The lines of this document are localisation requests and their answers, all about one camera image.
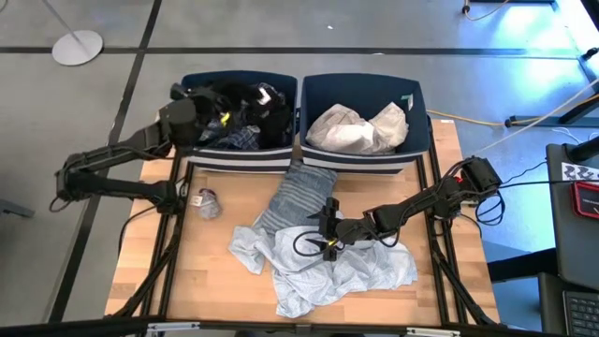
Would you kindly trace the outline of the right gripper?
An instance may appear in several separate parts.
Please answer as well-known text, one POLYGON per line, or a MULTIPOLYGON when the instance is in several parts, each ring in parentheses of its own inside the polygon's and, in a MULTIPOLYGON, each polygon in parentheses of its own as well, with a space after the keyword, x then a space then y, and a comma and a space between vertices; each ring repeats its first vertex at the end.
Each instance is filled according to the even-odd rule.
POLYGON ((325 241, 307 239, 323 253, 325 261, 335 261, 337 253, 346 245, 353 245, 359 236, 359 220, 342 220, 337 216, 340 202, 336 198, 327 198, 321 211, 308 216, 309 219, 320 219, 320 235, 325 241))

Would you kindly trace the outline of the dark blue plaid garment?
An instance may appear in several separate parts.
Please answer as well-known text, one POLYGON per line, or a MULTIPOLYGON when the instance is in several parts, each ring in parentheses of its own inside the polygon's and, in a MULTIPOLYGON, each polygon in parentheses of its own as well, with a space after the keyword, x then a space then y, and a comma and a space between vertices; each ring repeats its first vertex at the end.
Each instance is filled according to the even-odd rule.
POLYGON ((259 150, 260 129, 246 125, 228 131, 220 122, 212 120, 202 131, 197 146, 225 150, 259 150))

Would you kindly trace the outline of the light blue patterned shirt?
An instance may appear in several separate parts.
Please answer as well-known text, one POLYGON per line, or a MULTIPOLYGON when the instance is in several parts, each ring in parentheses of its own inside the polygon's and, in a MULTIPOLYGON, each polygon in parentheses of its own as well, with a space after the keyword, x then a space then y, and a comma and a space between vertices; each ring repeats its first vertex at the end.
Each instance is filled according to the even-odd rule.
POLYGON ((387 248, 381 242, 358 242, 343 249, 333 262, 320 256, 299 256, 294 247, 302 253, 317 251, 304 240, 293 243, 309 230, 316 227, 288 227, 273 235, 254 226, 233 230, 228 250, 249 272, 260 274, 266 262, 271 264, 277 315, 297 318, 348 293, 395 290, 417 281, 416 262, 400 243, 387 248))

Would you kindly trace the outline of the black garment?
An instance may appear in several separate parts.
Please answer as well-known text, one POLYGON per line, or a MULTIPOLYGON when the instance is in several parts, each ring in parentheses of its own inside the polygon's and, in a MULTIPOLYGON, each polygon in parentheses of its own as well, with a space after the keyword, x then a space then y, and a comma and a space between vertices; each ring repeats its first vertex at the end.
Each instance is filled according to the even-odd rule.
POLYGON ((246 125, 260 129, 259 150, 286 146, 290 141, 291 109, 285 103, 285 95, 265 82, 243 84, 225 81, 218 87, 233 105, 233 119, 227 122, 228 131, 246 125))

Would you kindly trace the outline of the white cotton garment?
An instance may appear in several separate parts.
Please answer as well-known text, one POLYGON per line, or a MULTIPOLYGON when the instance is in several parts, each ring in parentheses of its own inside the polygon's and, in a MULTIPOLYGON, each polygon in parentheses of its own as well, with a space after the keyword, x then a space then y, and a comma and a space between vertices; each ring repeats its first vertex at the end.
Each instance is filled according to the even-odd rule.
POLYGON ((324 144, 332 151, 367 153, 373 146, 373 131, 370 124, 335 125, 327 133, 324 144))

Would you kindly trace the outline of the blue grey striped garment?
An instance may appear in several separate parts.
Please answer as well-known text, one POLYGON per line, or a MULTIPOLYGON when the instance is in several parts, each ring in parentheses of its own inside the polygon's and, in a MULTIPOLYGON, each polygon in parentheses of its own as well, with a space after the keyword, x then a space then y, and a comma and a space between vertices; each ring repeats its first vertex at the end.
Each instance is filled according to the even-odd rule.
POLYGON ((327 198, 332 196, 337 177, 334 170, 294 160, 254 227, 273 235, 288 227, 315 226, 317 221, 309 216, 320 212, 327 198))

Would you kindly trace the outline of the navy white striped storage basket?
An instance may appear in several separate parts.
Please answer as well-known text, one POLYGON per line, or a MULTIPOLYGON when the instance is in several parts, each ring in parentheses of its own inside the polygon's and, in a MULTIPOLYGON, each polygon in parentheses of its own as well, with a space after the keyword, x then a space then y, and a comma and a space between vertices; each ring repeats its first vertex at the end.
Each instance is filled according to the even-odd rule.
MULTIPOLYGON (((223 70, 185 75, 181 85, 185 88, 195 88, 216 80, 233 80, 243 84, 265 82, 272 85, 278 93, 285 95, 285 103, 292 110, 292 135, 298 131, 295 117, 298 80, 295 77, 264 71, 223 70)), ((196 147, 188 153, 187 160, 206 170, 285 173, 291 165, 292 151, 293 140, 283 147, 256 151, 196 147)))
POLYGON ((339 172, 396 174, 430 149, 430 123, 418 81, 368 73, 328 73, 307 76, 301 87, 299 144, 307 165, 339 172), (414 95, 408 111, 403 95, 414 95), (339 103, 371 119, 390 102, 403 109, 409 132, 404 143, 384 154, 343 154, 317 149, 306 141, 313 122, 339 103))

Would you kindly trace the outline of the small grey crumpled cloth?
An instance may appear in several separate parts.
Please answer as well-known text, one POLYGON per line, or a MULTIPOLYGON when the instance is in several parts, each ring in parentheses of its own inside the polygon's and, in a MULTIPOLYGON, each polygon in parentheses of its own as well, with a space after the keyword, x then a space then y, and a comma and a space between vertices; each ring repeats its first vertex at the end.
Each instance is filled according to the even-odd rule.
POLYGON ((201 188, 196 195, 190 197, 189 203, 205 220, 217 218, 222 213, 216 193, 209 188, 201 188))

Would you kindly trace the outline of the beige crumpled garment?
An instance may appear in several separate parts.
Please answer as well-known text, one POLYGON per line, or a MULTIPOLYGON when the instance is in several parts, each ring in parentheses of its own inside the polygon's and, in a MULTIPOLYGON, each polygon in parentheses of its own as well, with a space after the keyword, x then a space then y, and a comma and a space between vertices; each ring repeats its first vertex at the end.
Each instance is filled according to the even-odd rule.
POLYGON ((369 123, 373 126, 374 154, 389 153, 403 144, 409 132, 409 124, 402 108, 390 102, 369 123))
MULTIPOLYGON (((332 151, 324 144, 326 142, 327 133, 335 125, 361 125, 370 124, 359 116, 357 112, 351 110, 341 104, 336 104, 322 113, 310 126, 306 134, 306 141, 313 147, 336 153, 343 153, 338 151, 332 151)), ((372 148, 367 153, 360 154, 371 154, 372 148)))

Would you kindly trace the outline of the white round stanchion base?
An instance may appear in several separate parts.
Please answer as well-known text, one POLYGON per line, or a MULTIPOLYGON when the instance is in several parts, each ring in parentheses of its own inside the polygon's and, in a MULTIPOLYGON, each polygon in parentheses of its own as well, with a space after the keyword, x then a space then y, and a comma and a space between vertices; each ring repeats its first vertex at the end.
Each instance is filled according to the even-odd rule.
POLYGON ((79 30, 61 37, 51 49, 54 61, 62 66, 81 66, 103 50, 104 40, 95 31, 79 30))

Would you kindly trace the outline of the thin grey stanchion pole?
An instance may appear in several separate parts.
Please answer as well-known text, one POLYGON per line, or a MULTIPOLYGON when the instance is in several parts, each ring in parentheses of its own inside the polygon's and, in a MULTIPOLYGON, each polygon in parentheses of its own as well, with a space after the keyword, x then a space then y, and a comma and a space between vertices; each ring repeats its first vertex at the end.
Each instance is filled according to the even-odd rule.
POLYGON ((81 40, 76 35, 76 33, 69 27, 66 21, 61 17, 61 15, 56 11, 56 9, 51 5, 49 0, 41 0, 43 5, 48 9, 51 15, 67 30, 68 34, 80 45, 82 45, 81 40))

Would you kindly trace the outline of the black side desk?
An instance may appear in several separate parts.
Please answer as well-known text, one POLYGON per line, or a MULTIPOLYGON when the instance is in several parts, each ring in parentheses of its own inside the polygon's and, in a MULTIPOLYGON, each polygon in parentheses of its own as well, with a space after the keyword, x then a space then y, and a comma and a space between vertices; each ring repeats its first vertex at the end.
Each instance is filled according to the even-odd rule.
POLYGON ((599 157, 578 163, 571 155, 576 148, 572 144, 546 148, 557 273, 539 275, 542 331, 566 336, 563 292, 599 293, 599 262, 594 261, 599 257, 599 220, 574 212, 571 188, 579 181, 564 181, 561 173, 562 162, 599 169, 599 157))

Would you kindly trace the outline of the black white marker sheet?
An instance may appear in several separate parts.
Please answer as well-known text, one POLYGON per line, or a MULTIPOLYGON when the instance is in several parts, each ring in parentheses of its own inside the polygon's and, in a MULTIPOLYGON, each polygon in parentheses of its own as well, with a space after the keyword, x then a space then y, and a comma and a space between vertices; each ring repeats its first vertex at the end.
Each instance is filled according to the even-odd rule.
POLYGON ((561 173, 564 181, 580 181, 599 184, 599 168, 562 162, 561 173))

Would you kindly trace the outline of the red black device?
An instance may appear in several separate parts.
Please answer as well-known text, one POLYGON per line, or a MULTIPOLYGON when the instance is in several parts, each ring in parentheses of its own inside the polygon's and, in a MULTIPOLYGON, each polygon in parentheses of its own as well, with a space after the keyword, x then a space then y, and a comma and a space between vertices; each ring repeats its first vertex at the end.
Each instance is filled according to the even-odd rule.
POLYGON ((571 192, 574 212, 599 220, 599 185, 576 182, 572 184, 571 192))

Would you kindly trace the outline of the black keyboard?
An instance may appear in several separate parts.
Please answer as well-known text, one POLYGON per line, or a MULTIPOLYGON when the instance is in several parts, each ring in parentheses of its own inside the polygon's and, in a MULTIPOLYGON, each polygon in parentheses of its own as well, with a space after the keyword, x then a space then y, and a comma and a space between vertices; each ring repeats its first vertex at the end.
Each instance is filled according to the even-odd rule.
POLYGON ((563 292, 568 336, 599 337, 599 293, 563 292))

